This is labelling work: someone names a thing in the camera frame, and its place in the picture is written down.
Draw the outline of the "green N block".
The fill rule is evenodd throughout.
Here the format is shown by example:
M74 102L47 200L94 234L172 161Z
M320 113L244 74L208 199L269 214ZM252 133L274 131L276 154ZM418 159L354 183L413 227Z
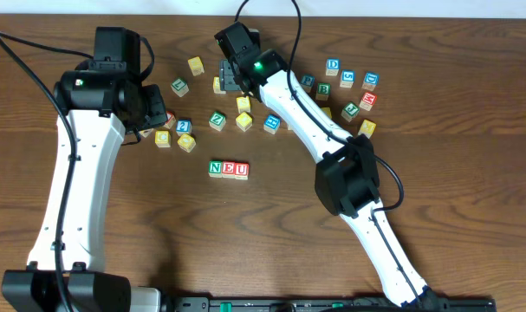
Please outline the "green N block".
M218 160L211 160L209 162L208 173L212 178L222 178L223 162Z

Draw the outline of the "red E block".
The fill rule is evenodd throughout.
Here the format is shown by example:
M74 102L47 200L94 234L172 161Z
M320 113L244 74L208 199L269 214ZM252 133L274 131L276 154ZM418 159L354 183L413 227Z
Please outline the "red E block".
M224 161L222 163L222 176L227 179L235 178L235 165L233 161Z

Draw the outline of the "red U block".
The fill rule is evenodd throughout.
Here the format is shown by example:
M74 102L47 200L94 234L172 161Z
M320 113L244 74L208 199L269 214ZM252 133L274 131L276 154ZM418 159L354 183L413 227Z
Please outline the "red U block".
M247 180L249 178L250 165L248 163L236 162L234 165L235 179Z

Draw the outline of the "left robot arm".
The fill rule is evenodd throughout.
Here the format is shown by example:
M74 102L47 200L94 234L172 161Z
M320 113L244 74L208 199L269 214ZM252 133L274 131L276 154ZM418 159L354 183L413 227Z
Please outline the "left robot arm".
M94 52L45 94L57 119L57 156L48 205L22 270L3 275L17 311L170 311L161 290L134 287L105 271L104 228L111 177L126 136L167 123L159 88L140 64L145 37L99 27Z

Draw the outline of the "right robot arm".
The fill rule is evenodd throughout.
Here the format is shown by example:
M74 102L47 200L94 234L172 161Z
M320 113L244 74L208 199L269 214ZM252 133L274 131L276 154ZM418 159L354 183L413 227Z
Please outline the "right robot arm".
M257 30L235 21L215 35L241 90L273 110L294 131L315 160L315 193L359 239L379 276L386 298L400 309L443 308L413 268L389 225L380 198L378 168L392 168L376 156L370 139L354 137L310 98L292 72L292 61L262 51Z

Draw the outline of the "yellow S block left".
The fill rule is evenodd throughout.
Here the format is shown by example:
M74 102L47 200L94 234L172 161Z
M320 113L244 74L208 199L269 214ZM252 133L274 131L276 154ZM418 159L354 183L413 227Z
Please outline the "yellow S block left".
M226 92L221 88L220 79L217 76L213 78L212 87L213 87L213 92L215 94L226 94Z

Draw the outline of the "yellow s block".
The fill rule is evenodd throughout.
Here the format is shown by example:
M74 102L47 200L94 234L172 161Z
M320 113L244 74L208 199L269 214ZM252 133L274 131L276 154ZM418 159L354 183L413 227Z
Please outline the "yellow s block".
M213 92L215 94L226 94L226 92L221 88L220 79L217 76L213 78L212 87L213 87Z
M250 113L251 104L249 96L240 96L237 97L237 111L241 113Z

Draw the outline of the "red A block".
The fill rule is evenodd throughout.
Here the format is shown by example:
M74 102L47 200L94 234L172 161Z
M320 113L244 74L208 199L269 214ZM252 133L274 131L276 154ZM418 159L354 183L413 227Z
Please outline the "red A block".
M175 124L176 122L176 117L173 113L171 113L170 111L166 111L166 118L167 118L167 121L166 123L164 124L164 127L167 128L167 129L171 129L172 126Z

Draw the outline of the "yellow K block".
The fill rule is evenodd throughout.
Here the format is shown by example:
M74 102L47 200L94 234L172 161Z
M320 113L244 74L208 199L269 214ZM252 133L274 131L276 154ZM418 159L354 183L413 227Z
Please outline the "yellow K block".
M140 135L143 137L143 138L147 138L151 133L153 132L153 129L145 129L145 130L141 130L140 131Z

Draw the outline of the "yellow C block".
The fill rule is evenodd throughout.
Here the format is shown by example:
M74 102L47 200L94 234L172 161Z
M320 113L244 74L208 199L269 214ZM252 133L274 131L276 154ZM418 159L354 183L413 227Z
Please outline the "yellow C block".
M159 148L170 148L171 147L171 134L166 130L158 130L155 133L155 144Z

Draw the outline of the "yellow S block centre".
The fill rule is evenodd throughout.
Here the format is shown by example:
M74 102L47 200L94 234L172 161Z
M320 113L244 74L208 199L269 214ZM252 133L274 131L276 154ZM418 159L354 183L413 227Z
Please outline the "yellow S block centre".
M237 97L237 111L241 113L250 113L251 104L249 96L240 96Z

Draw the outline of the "blue 2 block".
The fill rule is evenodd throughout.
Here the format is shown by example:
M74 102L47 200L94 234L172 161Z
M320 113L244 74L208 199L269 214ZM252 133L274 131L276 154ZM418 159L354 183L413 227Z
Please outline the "blue 2 block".
M181 136L183 134L191 134L192 133L192 122L187 119L180 119L176 123L176 133L178 136Z

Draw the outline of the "yellow block top left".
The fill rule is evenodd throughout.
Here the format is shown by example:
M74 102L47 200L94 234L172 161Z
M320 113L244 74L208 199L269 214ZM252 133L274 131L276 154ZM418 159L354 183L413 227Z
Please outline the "yellow block top left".
M205 72L204 64L199 56L188 59L187 62L193 76L198 76Z

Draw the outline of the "green 7 block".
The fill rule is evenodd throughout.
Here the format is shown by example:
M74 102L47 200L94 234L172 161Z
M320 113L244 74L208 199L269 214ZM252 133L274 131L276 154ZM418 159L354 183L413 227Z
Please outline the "green 7 block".
M187 82L182 78L177 78L171 83L172 91L178 96L183 97L189 92Z

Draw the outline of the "yellow Q block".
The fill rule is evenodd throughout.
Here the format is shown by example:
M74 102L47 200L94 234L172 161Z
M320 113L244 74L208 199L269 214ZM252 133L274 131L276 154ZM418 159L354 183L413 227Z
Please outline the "yellow Q block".
M179 137L177 143L179 147L187 153L190 153L193 150L193 148L197 145L196 140L188 133L182 134Z

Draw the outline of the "green Z block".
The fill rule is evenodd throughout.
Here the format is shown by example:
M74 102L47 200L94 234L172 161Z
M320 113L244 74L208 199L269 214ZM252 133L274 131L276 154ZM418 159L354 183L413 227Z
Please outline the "green Z block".
M210 127L219 132L223 130L225 124L226 124L226 117L224 114L221 114L219 112L214 112L209 119Z

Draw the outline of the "yellow O block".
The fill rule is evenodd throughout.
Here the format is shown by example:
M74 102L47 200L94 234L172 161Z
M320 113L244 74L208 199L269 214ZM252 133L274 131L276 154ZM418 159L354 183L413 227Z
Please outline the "yellow O block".
M236 117L237 126L244 132L249 130L253 125L253 119L247 112L242 112Z

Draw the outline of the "blue H block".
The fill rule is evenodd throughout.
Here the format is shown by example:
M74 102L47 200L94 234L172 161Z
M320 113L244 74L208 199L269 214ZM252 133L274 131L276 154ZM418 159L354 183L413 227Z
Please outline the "blue H block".
M280 125L281 120L275 115L269 114L263 123L263 130L271 134L276 134L277 130L280 128Z

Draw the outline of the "blue P block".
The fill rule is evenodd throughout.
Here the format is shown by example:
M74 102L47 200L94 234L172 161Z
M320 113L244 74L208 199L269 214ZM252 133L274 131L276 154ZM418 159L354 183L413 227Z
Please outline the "blue P block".
M300 85L302 86L303 90L309 94L315 85L315 78L312 75L303 75L302 79L300 80Z

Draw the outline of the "green B block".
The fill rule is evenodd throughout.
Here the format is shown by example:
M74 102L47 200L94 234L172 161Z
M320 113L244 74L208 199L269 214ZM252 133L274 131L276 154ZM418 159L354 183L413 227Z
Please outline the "green B block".
M331 93L331 85L328 83L319 83L317 85L315 99L317 101L326 101Z

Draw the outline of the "yellow block right centre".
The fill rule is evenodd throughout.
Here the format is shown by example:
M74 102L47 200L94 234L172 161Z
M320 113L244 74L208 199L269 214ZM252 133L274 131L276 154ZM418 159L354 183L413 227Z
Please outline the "yellow block right centre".
M329 107L322 107L321 110L325 115L327 115L327 117L329 117L330 120L333 119L331 109Z

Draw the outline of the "blue D block top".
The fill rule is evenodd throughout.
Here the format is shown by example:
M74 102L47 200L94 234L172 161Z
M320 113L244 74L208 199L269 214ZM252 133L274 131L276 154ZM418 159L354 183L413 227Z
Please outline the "blue D block top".
M337 76L340 71L340 60L328 58L326 62L326 76Z

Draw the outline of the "blue d block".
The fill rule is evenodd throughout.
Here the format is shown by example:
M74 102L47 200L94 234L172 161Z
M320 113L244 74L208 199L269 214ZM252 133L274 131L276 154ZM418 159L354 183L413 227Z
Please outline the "blue d block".
M373 72L366 72L361 88L367 91L374 91L379 82L379 75Z
M326 62L326 76L337 76L340 71L340 60L328 58Z

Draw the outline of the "blue 5 block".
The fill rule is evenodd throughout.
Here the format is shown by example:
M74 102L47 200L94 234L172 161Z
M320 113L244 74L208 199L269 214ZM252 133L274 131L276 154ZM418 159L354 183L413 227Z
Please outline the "blue 5 block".
M353 70L343 70L341 72L340 87L351 88L354 85L355 72Z

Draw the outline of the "green J block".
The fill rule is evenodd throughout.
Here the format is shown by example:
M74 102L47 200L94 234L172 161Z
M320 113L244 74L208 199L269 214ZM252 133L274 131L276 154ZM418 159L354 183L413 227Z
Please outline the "green J block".
M360 112L360 108L350 101L342 110L341 117L347 121L351 122Z

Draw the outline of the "red M block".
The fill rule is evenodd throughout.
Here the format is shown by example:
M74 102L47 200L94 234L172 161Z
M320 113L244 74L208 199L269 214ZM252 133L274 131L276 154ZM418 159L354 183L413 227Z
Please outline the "red M block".
M378 96L371 92L365 92L360 99L359 108L370 111L376 103Z

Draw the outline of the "blue D block right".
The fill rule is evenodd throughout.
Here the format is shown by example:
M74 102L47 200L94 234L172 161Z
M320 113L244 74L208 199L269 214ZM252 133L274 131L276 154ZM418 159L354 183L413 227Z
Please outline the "blue D block right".
M379 82L379 75L373 72L366 72L361 88L367 91L374 91Z

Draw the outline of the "yellow M block right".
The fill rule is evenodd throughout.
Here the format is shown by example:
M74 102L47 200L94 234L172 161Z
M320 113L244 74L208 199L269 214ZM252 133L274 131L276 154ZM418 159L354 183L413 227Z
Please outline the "yellow M block right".
M367 138L371 138L373 133L374 133L374 130L376 128L376 124L370 120L363 120L363 122L361 123L361 126L360 126L360 129L359 129L359 132L358 134L359 135L364 135L366 136Z

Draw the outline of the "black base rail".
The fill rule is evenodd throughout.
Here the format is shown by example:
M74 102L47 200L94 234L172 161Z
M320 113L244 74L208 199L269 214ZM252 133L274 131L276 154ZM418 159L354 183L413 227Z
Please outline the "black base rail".
M397 306L385 297L347 299L210 299L207 297L176 297L165 299L159 308L163 312L320 312L320 311L438 311L497 312L491 299L422 299L421 302Z

